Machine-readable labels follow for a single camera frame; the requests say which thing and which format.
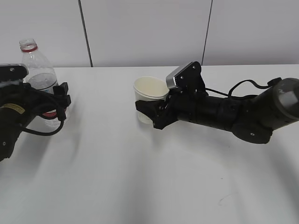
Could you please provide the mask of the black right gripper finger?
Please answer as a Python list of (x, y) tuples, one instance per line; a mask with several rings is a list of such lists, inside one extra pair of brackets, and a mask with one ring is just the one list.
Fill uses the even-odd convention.
[(150, 119), (167, 119), (166, 102), (163, 99), (155, 101), (137, 100), (136, 110), (143, 113)]

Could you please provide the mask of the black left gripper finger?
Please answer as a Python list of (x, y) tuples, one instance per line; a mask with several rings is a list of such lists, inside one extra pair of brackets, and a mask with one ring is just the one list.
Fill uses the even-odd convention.
[(68, 93), (69, 87), (67, 82), (63, 82), (60, 85), (56, 85), (53, 87), (54, 95), (56, 96), (66, 96)]
[(70, 95), (56, 97), (58, 120), (67, 120), (69, 117)]

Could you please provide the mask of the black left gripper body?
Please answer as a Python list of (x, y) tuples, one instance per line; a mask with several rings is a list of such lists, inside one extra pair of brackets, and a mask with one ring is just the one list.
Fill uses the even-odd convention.
[(28, 126), (36, 117), (52, 120), (57, 117), (56, 95), (34, 89), (30, 84), (14, 85), (15, 126)]

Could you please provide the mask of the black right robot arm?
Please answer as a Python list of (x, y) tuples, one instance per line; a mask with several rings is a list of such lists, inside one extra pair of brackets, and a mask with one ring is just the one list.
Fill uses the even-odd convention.
[(299, 120), (299, 81), (277, 78), (259, 95), (241, 98), (209, 96), (197, 79), (172, 89), (166, 100), (137, 100), (137, 111), (149, 117), (156, 129), (178, 120), (231, 132), (237, 138), (266, 144), (273, 131)]

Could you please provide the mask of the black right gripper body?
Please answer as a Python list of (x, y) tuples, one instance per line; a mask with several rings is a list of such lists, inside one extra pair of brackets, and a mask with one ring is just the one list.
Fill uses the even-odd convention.
[(153, 127), (164, 129), (179, 120), (210, 126), (208, 100), (205, 88), (171, 90), (166, 99), (153, 101)]

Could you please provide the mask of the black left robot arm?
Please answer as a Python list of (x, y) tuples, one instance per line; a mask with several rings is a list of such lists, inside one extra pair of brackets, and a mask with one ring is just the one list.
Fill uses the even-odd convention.
[[(0, 160), (10, 158), (22, 132), (38, 136), (58, 133), (66, 120), (65, 110), (71, 104), (68, 84), (54, 87), (54, 93), (36, 90), (28, 83), (8, 85), (0, 90)], [(59, 127), (51, 132), (39, 132), (27, 126), (39, 116), (46, 120), (57, 118)]]

